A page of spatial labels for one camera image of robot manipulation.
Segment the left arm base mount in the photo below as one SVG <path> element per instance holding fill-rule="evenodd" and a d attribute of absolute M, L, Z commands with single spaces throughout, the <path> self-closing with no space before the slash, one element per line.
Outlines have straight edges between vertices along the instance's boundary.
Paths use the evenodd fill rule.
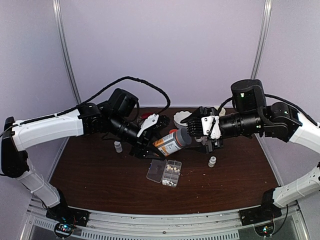
<path fill-rule="evenodd" d="M 66 223 L 72 226 L 81 226 L 86 227 L 90 212 L 87 210 L 77 209 L 77 208 L 70 208 L 67 211 L 66 216 L 57 216 L 51 210 L 47 210 L 45 216 L 49 219 L 56 220 L 60 223 Z"/>

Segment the orange pill bottle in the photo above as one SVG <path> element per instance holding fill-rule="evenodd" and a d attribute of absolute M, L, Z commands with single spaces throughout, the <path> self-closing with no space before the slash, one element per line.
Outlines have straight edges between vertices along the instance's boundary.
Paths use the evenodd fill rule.
<path fill-rule="evenodd" d="M 173 133 L 176 133 L 178 131 L 178 129 L 176 129 L 176 128 L 174 128 L 174 129 L 171 129 L 170 131 L 169 131 L 169 134 L 173 134 Z"/>

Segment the left circuit board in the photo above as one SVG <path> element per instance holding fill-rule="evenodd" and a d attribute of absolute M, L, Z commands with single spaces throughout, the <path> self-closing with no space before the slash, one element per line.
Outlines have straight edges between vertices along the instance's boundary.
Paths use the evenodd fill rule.
<path fill-rule="evenodd" d="M 63 239 L 70 237 L 74 233 L 75 229 L 76 227 L 71 224 L 58 222 L 54 226 L 53 232 L 58 238 Z"/>

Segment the white pills in organizer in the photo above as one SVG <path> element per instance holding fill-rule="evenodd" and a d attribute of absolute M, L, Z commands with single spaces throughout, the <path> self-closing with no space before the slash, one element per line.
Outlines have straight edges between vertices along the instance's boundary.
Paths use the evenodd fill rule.
<path fill-rule="evenodd" d="M 175 187 L 177 185 L 176 182 L 172 181 L 172 180 L 169 180 L 169 179 L 163 179 L 161 181 L 161 183 L 164 185 L 164 186 L 169 186 L 169 187 Z"/>

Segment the right aluminium frame post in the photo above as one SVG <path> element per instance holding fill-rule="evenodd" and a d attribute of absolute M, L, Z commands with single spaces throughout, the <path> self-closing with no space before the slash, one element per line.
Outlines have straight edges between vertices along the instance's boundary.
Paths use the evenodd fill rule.
<path fill-rule="evenodd" d="M 265 0 L 264 1 L 264 10 L 263 16 L 261 20 L 261 27 L 260 27 L 260 34 L 258 38 L 257 50 L 253 62 L 253 67 L 251 71 L 251 76 L 249 79 L 249 86 L 254 86 L 257 80 L 257 76 L 260 70 L 260 65 L 263 58 L 263 53 L 268 37 L 270 22 L 271 22 L 271 15 L 272 15 L 272 0 Z"/>

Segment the amber bottle grey cap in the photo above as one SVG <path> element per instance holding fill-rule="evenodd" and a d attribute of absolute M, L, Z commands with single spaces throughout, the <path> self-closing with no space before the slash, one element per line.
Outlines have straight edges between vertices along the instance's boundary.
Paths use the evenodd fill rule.
<path fill-rule="evenodd" d="M 169 156 L 192 143 L 192 137 L 185 128 L 178 129 L 159 140 L 153 145 L 165 156 Z"/>

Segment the red patterned plate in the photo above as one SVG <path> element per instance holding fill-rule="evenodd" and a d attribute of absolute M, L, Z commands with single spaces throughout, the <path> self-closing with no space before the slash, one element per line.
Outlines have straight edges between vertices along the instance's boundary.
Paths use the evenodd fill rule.
<path fill-rule="evenodd" d="M 143 123 L 145 122 L 146 119 L 148 119 L 150 116 L 151 116 L 151 120 L 152 120 L 152 125 L 154 125 L 156 123 L 156 119 L 155 119 L 155 115 L 156 113 L 154 112 L 146 112 L 146 113 L 143 113 L 141 116 L 138 117 L 137 119 L 137 124 L 138 126 L 142 126 Z"/>

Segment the clear pill organizer box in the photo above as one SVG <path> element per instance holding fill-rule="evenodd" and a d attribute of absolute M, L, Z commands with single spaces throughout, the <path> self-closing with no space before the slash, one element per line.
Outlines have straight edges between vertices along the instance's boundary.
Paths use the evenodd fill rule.
<path fill-rule="evenodd" d="M 168 172 L 166 171 L 167 164 L 180 166 L 180 172 Z M 156 160 L 153 159 L 150 163 L 148 172 L 146 174 L 146 178 L 152 182 L 162 184 L 163 179 L 168 179 L 176 183 L 178 185 L 178 181 L 181 175 L 182 163 L 176 160 Z"/>

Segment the cream ribbed mug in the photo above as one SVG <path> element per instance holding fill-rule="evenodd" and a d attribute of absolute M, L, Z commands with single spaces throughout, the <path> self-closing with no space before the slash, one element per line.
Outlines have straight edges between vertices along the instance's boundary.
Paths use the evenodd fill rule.
<path fill-rule="evenodd" d="M 213 106 L 216 110 L 218 110 L 219 109 L 219 105 L 214 105 Z M 226 109 L 223 107 L 222 109 L 221 109 L 221 111 L 219 112 L 219 116 L 220 117 L 223 117 L 223 116 L 225 116 L 226 115 Z"/>

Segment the right circuit board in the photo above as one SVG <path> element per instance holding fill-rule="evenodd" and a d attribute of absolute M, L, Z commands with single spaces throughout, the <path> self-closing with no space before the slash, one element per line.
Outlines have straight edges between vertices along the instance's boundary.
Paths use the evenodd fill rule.
<path fill-rule="evenodd" d="M 266 223 L 259 223 L 254 226 L 254 231 L 260 237 L 269 237 L 275 231 L 275 223 L 272 221 Z"/>

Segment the aluminium front rail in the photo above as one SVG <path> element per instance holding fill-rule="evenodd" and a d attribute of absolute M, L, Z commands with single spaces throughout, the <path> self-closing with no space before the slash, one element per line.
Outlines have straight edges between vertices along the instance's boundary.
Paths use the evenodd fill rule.
<path fill-rule="evenodd" d="M 89 211 L 86 226 L 77 226 L 71 240 L 263 240 L 258 233 L 274 224 L 271 240 L 308 240 L 306 223 L 293 203 L 272 221 L 243 225 L 240 210 L 176 215 L 139 215 Z"/>

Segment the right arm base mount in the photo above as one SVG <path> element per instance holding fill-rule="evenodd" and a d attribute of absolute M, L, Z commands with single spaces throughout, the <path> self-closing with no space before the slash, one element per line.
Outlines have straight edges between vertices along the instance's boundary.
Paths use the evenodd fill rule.
<path fill-rule="evenodd" d="M 248 226 L 282 216 L 282 210 L 278 207 L 264 209 L 261 206 L 247 208 L 239 211 L 242 226 Z"/>

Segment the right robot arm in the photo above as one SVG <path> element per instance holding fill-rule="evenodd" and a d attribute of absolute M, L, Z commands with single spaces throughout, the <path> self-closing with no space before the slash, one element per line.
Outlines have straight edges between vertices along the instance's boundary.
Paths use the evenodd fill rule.
<path fill-rule="evenodd" d="M 316 153 L 320 151 L 320 124 L 315 122 L 297 105 L 281 97 L 277 102 L 267 105 L 263 84 L 259 79 L 242 79 L 231 87 L 235 113 L 220 117 L 220 109 L 214 110 L 200 106 L 190 116 L 181 120 L 187 124 L 192 137 L 206 137 L 220 142 L 238 136 L 276 138 L 283 142 L 299 144 Z M 320 167 L 317 165 L 310 172 L 295 181 L 267 190 L 260 206 L 242 210 L 243 220 L 270 220 L 282 215 L 281 209 L 289 203 L 305 197 L 320 188 Z"/>

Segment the aluminium frame post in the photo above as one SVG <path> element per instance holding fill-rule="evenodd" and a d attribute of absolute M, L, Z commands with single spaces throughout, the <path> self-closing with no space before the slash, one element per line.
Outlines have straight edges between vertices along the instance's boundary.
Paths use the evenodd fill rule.
<path fill-rule="evenodd" d="M 53 6 L 53 13 L 55 17 L 56 26 L 57 26 L 58 36 L 59 36 L 61 50 L 62 50 L 63 62 L 65 65 L 68 81 L 70 83 L 71 92 L 75 99 L 75 102 L 77 105 L 79 105 L 82 102 L 82 100 L 81 100 L 80 92 L 76 83 L 75 74 L 73 71 L 72 62 L 71 62 L 71 58 L 68 50 L 67 38 L 65 34 L 63 16 L 62 16 L 62 10 L 61 10 L 61 1 L 53 0 L 52 6 Z"/>
<path fill-rule="evenodd" d="M 264 1 L 264 10 L 263 16 L 261 20 L 261 27 L 260 27 L 260 34 L 258 38 L 257 50 L 253 62 L 253 67 L 251 71 L 251 76 L 249 79 L 249 86 L 254 86 L 257 80 L 257 76 L 260 70 L 260 65 L 263 58 L 263 53 L 268 37 L 270 22 L 271 22 L 271 15 L 272 15 L 272 0 L 265 0 Z"/>

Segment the beige pills in organizer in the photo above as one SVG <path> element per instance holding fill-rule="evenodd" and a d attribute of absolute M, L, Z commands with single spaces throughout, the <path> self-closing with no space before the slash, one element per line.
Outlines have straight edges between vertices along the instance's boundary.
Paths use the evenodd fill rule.
<path fill-rule="evenodd" d="M 181 171 L 181 167 L 175 164 L 167 164 L 165 170 L 169 173 L 179 173 Z"/>

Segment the left aluminium frame post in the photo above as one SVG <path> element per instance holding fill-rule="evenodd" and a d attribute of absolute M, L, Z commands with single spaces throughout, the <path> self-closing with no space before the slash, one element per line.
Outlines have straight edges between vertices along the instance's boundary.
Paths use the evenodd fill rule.
<path fill-rule="evenodd" d="M 75 74 L 73 71 L 72 62 L 71 62 L 71 58 L 68 50 L 67 38 L 65 34 L 63 16 L 62 16 L 62 10 L 61 10 L 61 1 L 53 0 L 52 6 L 53 6 L 53 13 L 55 17 L 56 26 L 57 26 L 58 36 L 59 36 L 61 50 L 62 50 L 63 62 L 65 65 L 68 81 L 70 83 L 71 92 L 75 99 L 75 102 L 77 105 L 79 105 L 82 102 L 82 100 L 81 100 L 80 92 L 76 83 Z"/>

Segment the circuit board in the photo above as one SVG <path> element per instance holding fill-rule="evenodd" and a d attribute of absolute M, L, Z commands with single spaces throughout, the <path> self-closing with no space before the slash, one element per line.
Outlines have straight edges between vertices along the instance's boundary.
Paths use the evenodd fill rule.
<path fill-rule="evenodd" d="M 70 237 L 74 233 L 75 229 L 76 227 L 71 224 L 58 222 L 54 226 L 53 232 L 58 238 L 63 239 Z"/>
<path fill-rule="evenodd" d="M 269 237 L 275 231 L 275 223 L 272 221 L 266 223 L 259 223 L 254 226 L 254 231 L 260 237 Z"/>

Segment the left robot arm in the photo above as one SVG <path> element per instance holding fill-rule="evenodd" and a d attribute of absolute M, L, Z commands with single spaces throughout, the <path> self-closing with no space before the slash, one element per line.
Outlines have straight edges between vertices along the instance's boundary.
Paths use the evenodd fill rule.
<path fill-rule="evenodd" d="M 159 131 L 169 125 L 170 119 L 153 113 L 141 126 L 128 121 L 127 117 L 138 107 L 138 101 L 130 92 L 117 88 L 108 100 L 99 104 L 85 103 L 68 113 L 47 115 L 39 120 L 7 118 L 1 140 L 3 174 L 22 183 L 61 222 L 69 221 L 72 211 L 63 193 L 35 170 L 27 148 L 66 137 L 110 133 L 132 146 L 130 155 L 163 160 L 164 154 L 153 145 L 152 139 L 160 136 Z"/>

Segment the small white pill bottle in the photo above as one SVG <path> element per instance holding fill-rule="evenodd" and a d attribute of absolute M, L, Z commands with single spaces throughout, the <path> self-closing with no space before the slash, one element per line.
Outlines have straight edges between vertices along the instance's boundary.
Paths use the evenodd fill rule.
<path fill-rule="evenodd" d="M 215 156 L 211 156 L 208 161 L 208 166 L 210 168 L 213 168 L 215 166 L 216 162 L 217 162 L 217 158 Z"/>
<path fill-rule="evenodd" d="M 114 148 L 115 148 L 115 151 L 117 153 L 122 153 L 123 152 L 122 143 L 120 141 L 115 141 L 114 142 Z"/>

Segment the white fluted bowl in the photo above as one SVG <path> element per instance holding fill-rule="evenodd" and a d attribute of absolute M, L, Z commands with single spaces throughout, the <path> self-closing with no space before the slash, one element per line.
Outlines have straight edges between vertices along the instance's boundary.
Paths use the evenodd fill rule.
<path fill-rule="evenodd" d="M 180 129 L 180 128 L 186 128 L 187 127 L 187 123 L 181 123 L 182 120 L 184 120 L 185 118 L 189 117 L 192 113 L 190 111 L 179 111 L 176 112 L 173 115 L 173 123 L 174 125 Z"/>

